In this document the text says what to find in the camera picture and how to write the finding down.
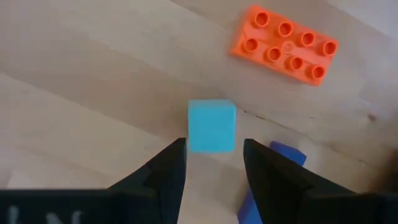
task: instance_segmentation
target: cube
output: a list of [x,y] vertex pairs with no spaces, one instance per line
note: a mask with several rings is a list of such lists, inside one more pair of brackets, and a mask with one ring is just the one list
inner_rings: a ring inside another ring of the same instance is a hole
[[231,152],[235,148],[236,106],[230,100],[190,100],[188,144],[192,152]]

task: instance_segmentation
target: orange plate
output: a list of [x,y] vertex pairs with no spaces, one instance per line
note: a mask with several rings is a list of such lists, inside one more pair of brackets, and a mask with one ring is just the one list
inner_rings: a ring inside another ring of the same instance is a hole
[[231,53],[318,86],[337,48],[337,40],[252,6]]

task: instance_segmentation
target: lego stud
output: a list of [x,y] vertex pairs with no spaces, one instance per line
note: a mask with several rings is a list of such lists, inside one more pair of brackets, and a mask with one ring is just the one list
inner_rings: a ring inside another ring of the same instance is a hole
[[321,66],[312,66],[308,70],[308,76],[312,79],[321,79],[325,76],[325,69]]
[[260,12],[254,17],[254,25],[258,28],[263,28],[268,25],[269,16],[265,12]]
[[300,38],[298,40],[298,43],[302,47],[308,47],[311,46],[315,41],[315,35],[311,32],[306,32],[300,35]]
[[264,58],[271,62],[275,62],[276,60],[280,59],[280,56],[282,56],[282,52],[277,47],[267,49],[264,54]]
[[336,50],[337,46],[334,42],[324,42],[320,47],[321,54],[326,56],[334,55]]
[[303,67],[304,61],[299,57],[290,57],[286,61],[286,67],[289,70],[298,70]]
[[288,37],[293,32],[293,25],[289,22],[283,22],[279,25],[277,33],[281,37]]
[[259,46],[259,43],[256,39],[248,39],[243,42],[243,50],[248,53],[254,52]]

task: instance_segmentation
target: blue block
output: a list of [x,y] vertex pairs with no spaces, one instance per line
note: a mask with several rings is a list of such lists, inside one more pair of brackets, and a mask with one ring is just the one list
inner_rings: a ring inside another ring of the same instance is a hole
[[[298,165],[304,165],[307,159],[306,155],[298,149],[287,146],[277,141],[272,141],[269,147],[283,155],[284,157],[296,162]],[[256,202],[254,201],[253,193],[248,190],[248,194],[244,199],[242,207],[238,212],[239,224],[262,224],[259,210],[257,209]]]
[[236,107],[230,100],[190,100],[188,142],[192,152],[231,152],[235,148]]

